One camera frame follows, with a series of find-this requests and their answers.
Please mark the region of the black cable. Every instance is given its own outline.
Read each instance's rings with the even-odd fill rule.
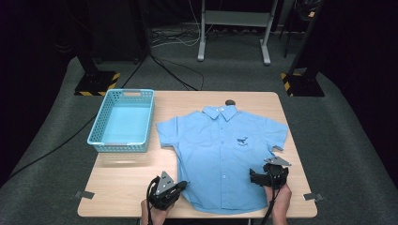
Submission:
[[[272,213],[272,209],[273,209],[273,206],[275,204],[276,197],[278,197],[278,194],[281,191],[280,189],[278,189],[278,193],[276,193],[276,195],[275,195],[275,187],[274,187],[274,184],[273,184],[272,174],[270,172],[268,172],[268,174],[271,177],[270,180],[271,180],[271,188],[272,188],[272,199],[271,199],[271,201],[269,201],[268,210],[266,212],[266,215],[263,217],[263,220],[261,221],[261,225],[265,225],[266,224],[269,216]]]
[[[128,79],[125,81],[125,83],[123,83],[123,85],[120,88],[123,88],[128,81],[131,79],[131,77],[137,72],[138,68],[140,68],[140,66],[143,64],[143,61],[141,61],[141,63],[138,65],[138,67],[131,73],[131,75],[128,77]],[[18,173],[20,173],[21,171],[25,170],[26,168],[30,167],[31,165],[35,164],[36,162],[44,159],[45,157],[49,156],[50,154],[56,152],[57,150],[59,150],[61,147],[63,147],[65,144],[67,144],[68,142],[70,142],[70,140],[72,140],[74,137],[76,137],[85,127],[87,127],[94,118],[96,118],[97,113],[91,117],[88,122],[86,122],[76,133],[74,133],[72,136],[70,136],[68,139],[66,139],[64,142],[62,142],[59,146],[57,146],[55,149],[53,149],[52,151],[44,154],[43,156],[35,159],[32,162],[29,162],[28,164],[26,164],[25,166],[21,167],[18,171],[13,172],[9,177],[8,177],[8,181],[13,178],[15,175],[17,175]]]
[[[45,157],[49,156],[51,153],[53,153],[53,152],[55,152],[56,150],[60,149],[62,146],[64,146],[66,143],[68,143],[70,140],[72,140],[74,137],[76,137],[76,136],[77,136],[89,123],[91,123],[91,121],[92,121],[95,117],[96,117],[96,115],[94,115],[93,117],[91,117],[91,119],[90,119],[87,123],[85,123],[85,124],[83,125],[82,128],[80,128],[75,134],[73,134],[70,138],[68,138],[68,139],[67,139],[66,141],[64,141],[63,143],[61,143],[61,144],[60,144],[58,147],[56,147],[54,150],[52,150],[52,151],[50,151],[50,152],[44,154],[43,156],[41,156],[41,157],[35,159],[35,160],[32,161],[32,162],[26,164],[25,166],[21,167],[18,171],[13,172],[13,173],[8,177],[8,180],[10,180],[10,179],[11,179],[12,177],[14,177],[16,174],[20,173],[21,171],[23,171],[24,169],[28,168],[29,166],[35,164],[36,162],[38,162],[38,161],[44,159]]]
[[[160,178],[157,176],[155,177],[149,184],[148,189],[146,190],[146,209],[148,211],[148,225],[152,225],[152,214],[150,212],[151,207],[149,206],[149,194],[150,194],[150,189],[152,188],[152,185],[155,183],[158,183]]]
[[[151,58],[153,59],[153,61],[154,61],[156,64],[158,64],[158,65],[161,66],[164,70],[166,70],[166,72],[167,72],[169,75],[171,75],[173,78],[175,78],[175,79],[176,79],[179,83],[181,83],[187,90],[190,90],[190,88],[191,88],[191,89],[193,89],[194,91],[199,91],[199,90],[196,89],[195,87],[193,87],[193,86],[189,85],[188,83],[186,83],[186,82],[182,81],[181,79],[179,79],[172,71],[170,71],[170,69],[168,69],[168,68],[163,64],[163,62],[162,62],[161,60],[164,60],[164,61],[167,61],[167,62],[170,62],[170,63],[173,63],[173,62],[168,61],[168,60],[165,60],[165,59],[160,59],[160,58],[154,56],[154,55],[151,54],[151,53],[150,53],[150,56],[151,56]],[[200,74],[200,75],[202,76],[202,84],[201,84],[201,89],[200,89],[200,90],[202,90],[203,83],[204,83],[204,76],[203,76],[202,73],[200,73],[200,72],[198,72],[198,71],[195,71],[195,70],[193,70],[193,69],[191,69],[191,68],[189,68],[189,67],[185,67],[185,66],[183,66],[183,65],[177,64],[177,63],[173,63],[173,64],[178,65],[178,66],[181,66],[181,67],[184,67],[184,68],[187,68],[187,69],[190,69],[191,71],[194,71],[194,72],[197,72],[198,74]]]

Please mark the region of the wooden table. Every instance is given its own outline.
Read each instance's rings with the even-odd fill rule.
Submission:
[[[161,175],[162,171],[167,171],[177,181],[176,153],[173,148],[161,148],[156,124],[177,115],[202,111],[205,106],[221,106],[227,99],[234,100],[238,110],[287,124],[281,102],[275,93],[156,91],[147,152],[99,153],[85,188],[85,191],[93,192],[95,195],[92,199],[81,199],[78,214],[88,218],[139,218],[140,202],[145,198],[147,187],[153,178]],[[287,216],[289,218],[316,216],[314,201],[305,201],[302,197],[311,190],[290,130],[284,151],[277,151],[275,155],[292,163],[289,168],[288,184],[293,196]],[[203,213],[194,210],[181,196],[170,212],[169,218],[262,218],[266,212],[267,208],[238,215]]]

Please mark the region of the basket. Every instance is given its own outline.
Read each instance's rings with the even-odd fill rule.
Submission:
[[[154,105],[153,90],[108,90],[87,143],[98,152],[146,152]]]

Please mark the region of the metal stand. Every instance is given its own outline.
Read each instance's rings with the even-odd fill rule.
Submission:
[[[267,41],[277,5],[278,0],[273,0],[270,13],[214,11],[206,10],[206,0],[202,0],[202,24],[198,61],[202,62],[205,60],[206,24],[258,26],[267,28],[264,38],[260,40],[260,46],[261,52],[263,53],[264,64],[269,66],[271,62],[267,48]]]

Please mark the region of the hand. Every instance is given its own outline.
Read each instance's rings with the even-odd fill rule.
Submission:
[[[267,199],[269,201],[272,200],[272,187],[264,186],[264,190],[267,194]],[[274,225],[285,225],[287,224],[286,214],[287,209],[290,206],[290,199],[292,198],[292,191],[290,187],[285,184],[279,190],[278,197],[275,200],[275,204],[272,209],[272,222]]]
[[[152,207],[150,209],[150,213],[153,225],[162,225],[164,223],[164,220],[166,220],[167,215],[169,215],[170,210],[172,210],[173,207],[174,207],[173,204],[170,205],[166,210],[160,210]],[[148,224],[148,209],[146,207],[146,200],[143,200],[141,202],[141,224],[142,225]]]

